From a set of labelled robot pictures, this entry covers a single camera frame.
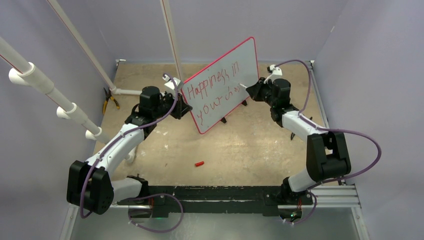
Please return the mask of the red marker cap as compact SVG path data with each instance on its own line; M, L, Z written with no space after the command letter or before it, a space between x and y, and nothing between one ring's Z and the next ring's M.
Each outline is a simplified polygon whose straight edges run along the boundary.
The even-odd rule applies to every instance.
M200 167L200 166L204 165L204 163L205 163L204 161L200 161L200 162L195 163L194 166Z

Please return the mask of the red framed whiteboard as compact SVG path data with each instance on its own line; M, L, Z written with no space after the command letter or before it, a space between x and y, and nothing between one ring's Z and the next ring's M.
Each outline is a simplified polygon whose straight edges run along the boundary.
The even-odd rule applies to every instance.
M249 98L245 88L259 79L256 41L248 37L184 82L181 93L202 135Z

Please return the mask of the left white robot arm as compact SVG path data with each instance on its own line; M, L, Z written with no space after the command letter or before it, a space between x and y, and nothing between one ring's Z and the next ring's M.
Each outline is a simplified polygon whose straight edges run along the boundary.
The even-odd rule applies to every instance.
M168 116L181 119L192 107L188 105L181 87L167 84L160 92L156 86L144 87L130 115L119 132L98 153L85 161L74 161L69 168L66 200L81 211L104 214L111 204L131 199L138 205L149 199L147 180L129 175L112 181L111 175L122 161Z

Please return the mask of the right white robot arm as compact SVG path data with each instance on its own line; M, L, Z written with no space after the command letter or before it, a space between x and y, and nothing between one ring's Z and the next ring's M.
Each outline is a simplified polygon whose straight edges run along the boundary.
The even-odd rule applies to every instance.
M313 185L351 172L345 135L342 132L322 130L321 126L306 118L291 104L291 84L288 80L278 78L266 82L261 77L246 91L253 101L268 104L272 120L306 144L305 168L283 180L280 192L275 196L277 201L296 204Z

